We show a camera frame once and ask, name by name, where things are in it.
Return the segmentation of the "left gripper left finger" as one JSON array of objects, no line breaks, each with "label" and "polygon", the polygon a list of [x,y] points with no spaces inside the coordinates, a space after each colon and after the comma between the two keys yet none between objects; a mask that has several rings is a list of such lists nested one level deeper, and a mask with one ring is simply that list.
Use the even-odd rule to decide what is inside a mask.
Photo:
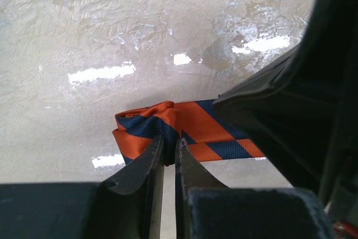
[{"label": "left gripper left finger", "polygon": [[164,141],[102,182],[1,185],[2,238],[159,238]]}]

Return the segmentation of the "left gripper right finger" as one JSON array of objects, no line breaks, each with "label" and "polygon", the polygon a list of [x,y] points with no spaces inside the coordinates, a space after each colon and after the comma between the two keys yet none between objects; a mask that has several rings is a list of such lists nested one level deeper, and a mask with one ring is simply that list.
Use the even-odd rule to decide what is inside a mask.
[{"label": "left gripper right finger", "polygon": [[177,238],[334,238],[317,197],[295,188],[232,189],[189,150],[175,150]]}]

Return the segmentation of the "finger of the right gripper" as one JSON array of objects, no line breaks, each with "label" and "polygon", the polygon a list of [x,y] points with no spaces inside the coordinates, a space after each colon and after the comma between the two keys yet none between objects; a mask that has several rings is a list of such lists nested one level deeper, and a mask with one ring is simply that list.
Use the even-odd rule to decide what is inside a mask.
[{"label": "finger of the right gripper", "polygon": [[316,0],[302,41],[214,109],[333,219],[357,218],[357,0]]}]

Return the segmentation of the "orange navy striped tie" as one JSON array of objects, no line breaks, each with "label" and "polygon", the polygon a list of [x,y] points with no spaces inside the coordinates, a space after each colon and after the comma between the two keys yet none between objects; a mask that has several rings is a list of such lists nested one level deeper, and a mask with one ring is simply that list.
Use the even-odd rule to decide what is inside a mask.
[{"label": "orange navy striped tie", "polygon": [[164,140],[165,164],[175,161],[175,148],[185,138],[200,162],[263,157],[264,154],[240,130],[217,116],[213,100],[164,101],[150,107],[115,115],[113,135],[126,164],[143,153],[158,135]]}]

